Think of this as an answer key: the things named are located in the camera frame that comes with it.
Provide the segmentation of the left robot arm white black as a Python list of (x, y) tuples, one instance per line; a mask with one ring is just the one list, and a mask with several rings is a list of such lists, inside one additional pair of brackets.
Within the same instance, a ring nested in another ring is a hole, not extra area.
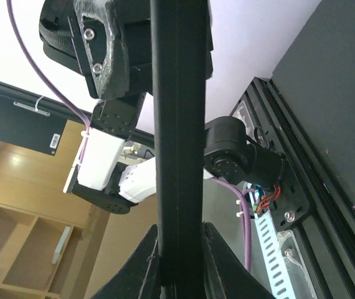
[[(82, 75), (97, 100), (89, 131), (67, 178), (72, 193), (114, 214), (126, 214), (156, 192), (156, 160), (120, 163), (152, 93), (149, 1), (46, 1), (39, 35), (51, 60)], [(232, 116), (205, 125), (204, 178), (280, 190), (285, 159), (259, 145)]]

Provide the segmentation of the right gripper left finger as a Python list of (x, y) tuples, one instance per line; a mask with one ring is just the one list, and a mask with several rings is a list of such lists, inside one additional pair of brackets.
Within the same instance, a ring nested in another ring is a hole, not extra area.
[(94, 299), (159, 298), (158, 227), (152, 225), (117, 274), (101, 287)]

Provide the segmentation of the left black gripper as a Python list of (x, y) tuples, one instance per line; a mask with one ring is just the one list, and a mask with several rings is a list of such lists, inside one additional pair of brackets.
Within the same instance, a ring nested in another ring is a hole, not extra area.
[(182, 98), (211, 77), (208, 1), (45, 1), (45, 54), (82, 75), (91, 97)]

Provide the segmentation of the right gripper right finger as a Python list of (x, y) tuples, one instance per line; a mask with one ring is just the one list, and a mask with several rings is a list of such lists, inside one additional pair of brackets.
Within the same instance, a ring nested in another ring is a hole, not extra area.
[(207, 298), (273, 298), (240, 263), (210, 222), (203, 223), (204, 288)]

